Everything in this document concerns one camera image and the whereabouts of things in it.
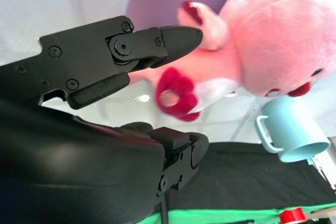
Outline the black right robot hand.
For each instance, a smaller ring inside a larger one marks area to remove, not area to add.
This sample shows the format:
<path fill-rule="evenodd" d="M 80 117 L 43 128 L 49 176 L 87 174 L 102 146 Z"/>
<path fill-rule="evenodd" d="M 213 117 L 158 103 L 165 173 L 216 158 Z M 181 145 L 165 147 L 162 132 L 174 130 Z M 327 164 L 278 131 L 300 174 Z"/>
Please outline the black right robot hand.
<path fill-rule="evenodd" d="M 186 26 L 135 31 L 119 16 L 43 36 L 40 54 L 1 66 L 1 223 L 136 223 L 165 205 L 197 173 L 205 135 L 108 127 L 43 103 L 84 108 L 202 38 Z"/>

